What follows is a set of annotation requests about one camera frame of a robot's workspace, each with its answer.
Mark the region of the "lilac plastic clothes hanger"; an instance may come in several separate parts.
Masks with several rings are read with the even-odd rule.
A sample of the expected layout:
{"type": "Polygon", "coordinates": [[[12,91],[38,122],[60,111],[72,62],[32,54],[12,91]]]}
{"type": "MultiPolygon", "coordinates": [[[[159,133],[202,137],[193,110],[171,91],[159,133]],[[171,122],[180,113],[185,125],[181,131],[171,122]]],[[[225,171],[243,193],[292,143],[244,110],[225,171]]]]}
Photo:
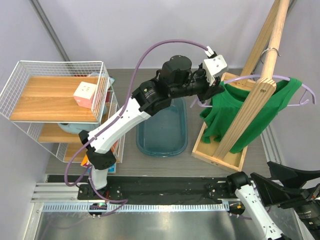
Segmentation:
{"type": "MultiPolygon", "coordinates": [[[[274,50],[277,53],[278,57],[281,57],[281,55],[279,54],[279,51],[274,48],[274,47],[268,47],[266,48],[259,56],[259,60],[262,64],[264,64],[264,62],[262,61],[262,57],[265,55],[266,52],[270,51],[270,50],[274,50]]],[[[250,74],[250,75],[244,75],[244,76],[239,76],[239,77],[234,77],[230,80],[225,81],[225,85],[232,83],[232,82],[236,82],[239,80],[245,80],[245,79],[254,79],[254,78],[258,78],[260,77],[260,74],[250,74]]],[[[289,77],[286,76],[282,76],[282,75],[273,75],[274,78],[276,79],[280,79],[280,80],[285,80],[285,81],[290,81],[291,79],[289,77]]],[[[298,104],[288,104],[288,107],[299,107],[299,106],[303,106],[306,105],[310,100],[309,99],[304,99],[307,93],[310,93],[311,98],[312,98],[312,104],[316,104],[317,100],[316,100],[316,95],[315,93],[305,84],[302,84],[301,87],[304,89],[304,93],[302,94],[299,103],[298,104]]],[[[191,105],[189,106],[190,108],[192,108],[195,104],[197,104],[198,106],[202,107],[202,108],[211,108],[211,105],[207,105],[206,101],[204,103],[202,103],[199,98],[196,96],[193,100],[193,102],[191,103],[191,105]]]]}

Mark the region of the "green tank top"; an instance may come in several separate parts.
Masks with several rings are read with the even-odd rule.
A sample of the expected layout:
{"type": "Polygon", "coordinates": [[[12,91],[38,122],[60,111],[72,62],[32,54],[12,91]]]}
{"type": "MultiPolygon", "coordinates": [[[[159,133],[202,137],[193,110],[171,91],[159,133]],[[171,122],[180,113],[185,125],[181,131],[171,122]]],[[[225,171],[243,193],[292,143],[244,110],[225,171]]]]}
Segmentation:
{"type": "MultiPolygon", "coordinates": [[[[212,140],[216,142],[222,140],[250,93],[248,90],[236,88],[223,82],[220,85],[224,91],[213,96],[210,101],[212,107],[205,108],[199,115],[206,124],[206,129],[201,138],[206,144],[209,144],[212,140]]],[[[291,98],[301,86],[302,82],[296,78],[277,82],[273,95],[233,145],[230,152],[233,154],[241,152],[255,140],[278,113],[287,107],[291,98]]]]}

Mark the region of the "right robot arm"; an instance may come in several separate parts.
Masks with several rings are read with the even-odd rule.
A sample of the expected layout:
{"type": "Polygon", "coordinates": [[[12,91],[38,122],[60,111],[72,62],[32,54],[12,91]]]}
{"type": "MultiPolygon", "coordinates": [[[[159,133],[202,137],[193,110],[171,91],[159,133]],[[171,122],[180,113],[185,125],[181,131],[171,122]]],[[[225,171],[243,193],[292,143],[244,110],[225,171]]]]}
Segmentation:
{"type": "Polygon", "coordinates": [[[248,211],[262,240],[286,240],[288,237],[274,223],[266,207],[277,205],[293,209],[315,240],[320,238],[320,186],[303,186],[320,176],[318,170],[300,170],[276,162],[267,163],[276,183],[258,173],[243,171],[226,178],[226,193],[238,198],[248,211]]]}

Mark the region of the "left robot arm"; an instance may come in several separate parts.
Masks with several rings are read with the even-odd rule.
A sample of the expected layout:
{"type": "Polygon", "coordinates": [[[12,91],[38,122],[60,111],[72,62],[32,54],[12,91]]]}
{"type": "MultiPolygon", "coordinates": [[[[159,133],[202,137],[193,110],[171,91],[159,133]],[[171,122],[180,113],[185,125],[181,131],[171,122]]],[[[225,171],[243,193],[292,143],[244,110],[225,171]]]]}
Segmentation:
{"type": "Polygon", "coordinates": [[[197,96],[205,102],[222,93],[221,76],[228,65],[224,57],[213,55],[205,59],[197,70],[191,71],[191,60],[174,55],[156,71],[156,76],[142,82],[122,106],[107,121],[92,131],[78,135],[85,145],[91,164],[89,194],[100,200],[107,192],[107,175],[116,158],[111,147],[128,131],[159,111],[168,108],[173,99],[197,96]]]}

